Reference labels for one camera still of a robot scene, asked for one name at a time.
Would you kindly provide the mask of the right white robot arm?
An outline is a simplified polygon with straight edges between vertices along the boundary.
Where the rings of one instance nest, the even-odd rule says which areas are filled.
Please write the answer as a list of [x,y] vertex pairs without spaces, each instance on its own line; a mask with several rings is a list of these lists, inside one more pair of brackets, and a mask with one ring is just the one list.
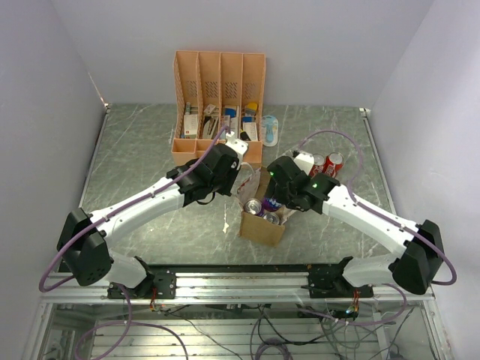
[[423,295],[443,263],[439,226],[421,224],[389,213],[350,193],[325,173],[309,174],[296,159],[282,156],[268,165],[267,195],[286,208],[313,211],[338,219],[388,250],[384,256],[350,259],[331,277],[331,290],[348,296],[356,287],[392,283],[408,293]]

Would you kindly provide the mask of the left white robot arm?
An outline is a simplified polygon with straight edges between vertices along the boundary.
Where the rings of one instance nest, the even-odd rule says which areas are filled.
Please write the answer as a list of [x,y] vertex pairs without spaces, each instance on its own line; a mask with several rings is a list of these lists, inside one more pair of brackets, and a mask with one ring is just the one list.
[[189,206],[204,204],[207,196],[229,196],[248,145],[239,139],[213,145],[201,158],[170,170],[151,187],[101,210],[72,211],[57,249],[82,287],[98,281],[121,284],[137,298],[146,297],[155,276],[138,256],[110,250],[118,240],[149,221]]

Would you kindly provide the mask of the red cola can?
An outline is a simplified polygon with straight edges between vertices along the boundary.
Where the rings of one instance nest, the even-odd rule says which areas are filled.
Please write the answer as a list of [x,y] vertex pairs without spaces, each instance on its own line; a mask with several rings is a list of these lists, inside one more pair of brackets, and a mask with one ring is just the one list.
[[344,165],[344,156],[339,152],[330,153],[325,159],[323,172],[335,178]]
[[310,177],[314,177],[318,173],[322,173],[325,167],[326,158],[321,154],[313,154],[313,166],[309,172]]

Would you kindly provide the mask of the patterned canvas tote bag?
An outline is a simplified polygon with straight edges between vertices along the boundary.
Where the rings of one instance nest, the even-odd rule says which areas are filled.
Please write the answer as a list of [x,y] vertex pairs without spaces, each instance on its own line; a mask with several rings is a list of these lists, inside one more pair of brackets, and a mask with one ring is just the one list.
[[274,225],[263,219],[263,216],[255,216],[244,212],[243,206],[249,199],[262,199],[266,197],[266,190],[269,184],[270,175],[265,167],[255,169],[237,187],[235,198],[241,210],[241,223],[239,236],[270,247],[276,247],[281,241],[286,228],[285,224],[289,218],[296,213],[284,205],[275,213],[280,217],[280,224]]

